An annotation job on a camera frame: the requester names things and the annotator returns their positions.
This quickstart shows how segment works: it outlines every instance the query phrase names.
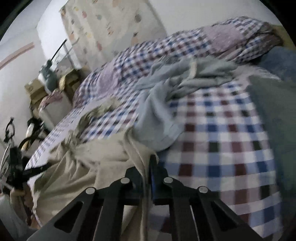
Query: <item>fruit print curtain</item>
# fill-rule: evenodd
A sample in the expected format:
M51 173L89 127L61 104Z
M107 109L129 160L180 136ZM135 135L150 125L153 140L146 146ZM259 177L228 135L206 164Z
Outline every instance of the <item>fruit print curtain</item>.
M69 0L60 13L81 65L90 70L129 46L166 37L146 0Z

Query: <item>plaid blanket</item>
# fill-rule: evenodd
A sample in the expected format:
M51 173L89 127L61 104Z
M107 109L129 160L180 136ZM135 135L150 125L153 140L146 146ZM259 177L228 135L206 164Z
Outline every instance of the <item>plaid blanket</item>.
M245 35L258 31L265 23L236 18ZM163 41L145 42L120 53L114 64L118 88L113 96L123 104L113 112L94 119L82 134L83 141L104 138L133 125L143 91L135 91L138 78L148 74L153 61L171 53L204 56L212 54L210 42L201 36L202 30L183 31ZM259 34L241 47L236 61L244 62L263 53ZM100 99L96 95L96 79L100 70L92 73L80 86L74 108L48 135L29 161L27 168L40 165L39 158L48 152L53 141L65 137L65 129L88 106ZM167 150L158 153L160 165L170 176L184 185L197 188L205 185L219 192L220 198L246 221L259 235L276 240L281 233L280 194L276 186L275 165L254 104L240 78L217 88L201 89L168 104L185 131ZM167 207L153 207L150 213L150 240L168 240L170 222Z

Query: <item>checkered fabric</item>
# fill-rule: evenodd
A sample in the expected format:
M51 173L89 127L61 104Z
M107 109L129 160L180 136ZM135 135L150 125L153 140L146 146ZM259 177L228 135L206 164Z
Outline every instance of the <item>checkered fabric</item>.
M245 31L255 31L255 27L250 27L252 24L264 25L252 19L248 24L244 22L246 19L241 21L240 18L229 21L240 21L239 27L246 27ZM143 92L133 88L138 78L148 74L155 59L169 53L177 57L211 54L210 43L201 33L202 29L183 31L163 41L145 42L122 52L114 65L119 86L113 96L123 104L101 118L93 119L81 136L83 141L108 137L133 125ZM82 83L76 93L76 103L81 107L74 108L54 128L27 168L38 166L38 158L53 140L59 135L67 135L63 130L76 119L86 103L100 99L96 95L99 74L100 70L92 73ZM233 80L170 101L168 105L177 121L184 124L185 131L170 148L158 153L159 164L186 186L205 185L218 192L221 200L259 235L276 240L281 233L281 198L276 186L273 154L264 126L244 87L240 80ZM168 214L166 206L151 209L150 240L170 240Z

